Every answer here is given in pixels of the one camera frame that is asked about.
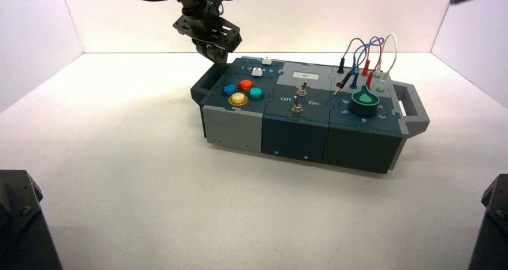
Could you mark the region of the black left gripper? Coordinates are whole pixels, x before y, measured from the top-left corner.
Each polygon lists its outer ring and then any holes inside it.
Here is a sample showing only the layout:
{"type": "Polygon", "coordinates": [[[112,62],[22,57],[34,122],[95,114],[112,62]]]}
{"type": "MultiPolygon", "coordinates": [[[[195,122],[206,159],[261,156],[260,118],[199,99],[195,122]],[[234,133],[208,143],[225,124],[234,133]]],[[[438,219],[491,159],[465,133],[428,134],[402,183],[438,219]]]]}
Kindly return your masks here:
{"type": "Polygon", "coordinates": [[[182,15],[173,27],[193,39],[199,54],[216,63],[226,63],[228,52],[234,52],[242,42],[240,28],[221,16],[196,19],[182,15]]]}

